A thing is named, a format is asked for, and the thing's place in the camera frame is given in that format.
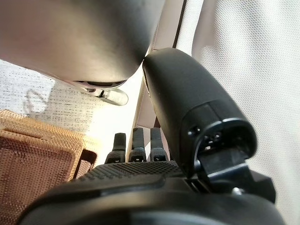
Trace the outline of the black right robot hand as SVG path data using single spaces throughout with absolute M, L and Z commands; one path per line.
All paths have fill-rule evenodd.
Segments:
M 253 126 L 195 59 L 166 48 L 142 64 L 160 126 L 117 133 L 103 165 L 34 201 L 20 225 L 282 225 L 272 179 L 249 169 Z

